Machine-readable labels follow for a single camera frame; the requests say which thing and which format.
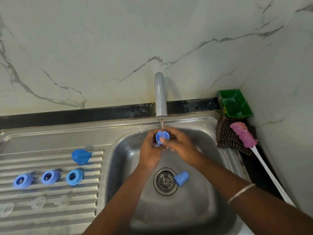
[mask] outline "drain strainer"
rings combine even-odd
[[[163,196],[174,194],[178,188],[174,176],[176,176],[176,173],[170,168],[164,167],[158,170],[153,178],[156,191]]]

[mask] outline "pink brush head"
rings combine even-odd
[[[231,127],[235,133],[238,135],[239,139],[244,144],[245,148],[252,148],[256,146],[258,141],[253,138],[253,136],[248,131],[247,126],[242,122],[232,123],[229,127]]]

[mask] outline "stainless steel sink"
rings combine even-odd
[[[214,111],[169,117],[165,125],[184,130],[198,150],[244,177],[237,154],[218,149]],[[140,146],[150,129],[159,127],[155,118],[92,122],[75,125],[3,130],[0,135],[0,204],[15,203],[12,213],[0,219],[0,234],[80,234],[103,209],[136,168]],[[77,148],[93,152],[83,166],[70,157]],[[77,186],[64,181],[66,174],[81,168],[84,179]],[[59,169],[61,179],[44,186],[41,175]],[[190,179],[178,187],[173,177],[186,170]],[[12,188],[22,173],[35,174],[25,190]],[[54,201],[71,197],[68,207]],[[41,210],[27,203],[38,196],[47,201]],[[194,168],[170,150],[149,178],[131,221],[129,234],[238,234],[243,222],[214,187]]]

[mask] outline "hand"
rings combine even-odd
[[[172,151],[176,151],[185,162],[194,166],[201,153],[196,149],[187,134],[173,127],[164,126],[163,129],[176,137],[176,140],[160,138],[163,145],[169,147]]]
[[[161,158],[161,153],[166,150],[166,147],[162,145],[157,148],[154,146],[153,138],[154,135],[159,131],[161,130],[154,129],[149,131],[147,137],[143,141],[140,147],[140,156],[138,163],[139,167],[143,167],[145,169],[153,171],[158,165]]]

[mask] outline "marble wall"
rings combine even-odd
[[[305,0],[241,91],[259,141],[295,204],[313,217],[313,0]]]
[[[0,0],[0,115],[239,88],[303,0]]]

